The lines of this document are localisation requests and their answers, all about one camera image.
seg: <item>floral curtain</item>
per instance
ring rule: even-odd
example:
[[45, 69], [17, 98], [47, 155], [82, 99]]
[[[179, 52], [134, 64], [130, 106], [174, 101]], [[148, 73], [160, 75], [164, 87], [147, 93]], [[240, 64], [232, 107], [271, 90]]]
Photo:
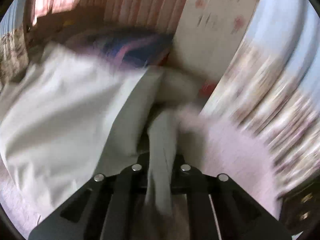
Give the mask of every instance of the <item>floral curtain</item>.
[[0, 22], [0, 91], [28, 65], [23, 32], [26, 0], [14, 0]]
[[263, 139], [280, 195], [319, 171], [319, 23], [308, 0], [260, 0], [202, 110], [203, 115], [231, 118]]

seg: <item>white sheet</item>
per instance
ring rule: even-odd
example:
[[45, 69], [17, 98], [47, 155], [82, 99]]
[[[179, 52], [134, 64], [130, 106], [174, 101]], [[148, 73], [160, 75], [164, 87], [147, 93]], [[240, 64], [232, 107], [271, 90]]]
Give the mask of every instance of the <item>white sheet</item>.
[[[105, 62], [58, 46], [42, 67], [30, 66], [20, 84], [4, 87], [1, 157], [18, 190], [42, 216], [92, 176], [117, 115], [149, 72], [148, 84], [157, 86], [160, 72], [115, 73]], [[146, 94], [143, 98], [152, 100]], [[144, 114], [137, 110], [132, 118]], [[142, 128], [127, 127], [138, 134]]]

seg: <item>white fabric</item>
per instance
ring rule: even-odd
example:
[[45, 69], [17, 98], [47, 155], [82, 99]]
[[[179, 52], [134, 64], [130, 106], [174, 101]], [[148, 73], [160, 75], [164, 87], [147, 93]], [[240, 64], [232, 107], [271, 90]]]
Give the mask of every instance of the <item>white fabric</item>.
[[164, 74], [155, 101], [158, 103], [189, 103], [194, 101], [204, 80], [180, 69], [163, 68]]
[[[17, 188], [42, 216], [92, 176], [116, 117], [149, 71], [115, 73], [105, 62], [58, 46], [42, 67], [30, 66], [21, 83], [4, 87], [1, 157]], [[148, 113], [134, 114], [139, 119]], [[122, 125], [132, 134], [143, 128]]]
[[299, 233], [299, 234], [297, 234], [297, 235], [295, 235], [295, 236], [292, 236], [292, 240], [297, 240], [298, 237], [299, 237], [302, 233], [303, 233], [303, 232], [301, 232], [301, 233]]

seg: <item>pillow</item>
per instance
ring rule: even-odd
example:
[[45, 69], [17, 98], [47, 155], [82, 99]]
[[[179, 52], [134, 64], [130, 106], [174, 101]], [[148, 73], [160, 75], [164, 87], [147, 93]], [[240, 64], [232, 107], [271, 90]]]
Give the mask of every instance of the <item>pillow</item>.
[[116, 174], [119, 158], [134, 154], [161, 77], [152, 68], [114, 72], [62, 46], [49, 51], [42, 67], [30, 66], [0, 95], [1, 157], [44, 217], [91, 178], [103, 155], [103, 172]]
[[173, 34], [138, 27], [105, 27], [69, 38], [65, 45], [77, 53], [99, 56], [121, 68], [158, 65], [169, 53]]

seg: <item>gray fabric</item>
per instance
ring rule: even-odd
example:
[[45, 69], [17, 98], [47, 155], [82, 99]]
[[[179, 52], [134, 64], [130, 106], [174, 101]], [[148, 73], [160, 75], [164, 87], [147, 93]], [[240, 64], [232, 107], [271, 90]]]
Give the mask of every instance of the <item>gray fabric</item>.
[[145, 198], [140, 197], [135, 206], [131, 240], [189, 239], [186, 198], [172, 196], [170, 189], [177, 133], [172, 109], [151, 111], [148, 188]]
[[177, 149], [177, 123], [172, 110], [155, 116], [148, 128], [150, 161], [145, 208], [160, 227], [172, 218], [171, 173]]
[[180, 69], [163, 67], [163, 77], [156, 95], [156, 103], [182, 104], [195, 100], [205, 80]]
[[138, 154], [148, 151], [148, 145], [146, 149], [140, 149], [137, 144], [154, 102], [161, 75], [161, 69], [149, 67], [146, 71], [148, 78], [138, 82], [132, 90], [112, 124], [94, 174], [118, 174], [125, 167], [135, 163]]

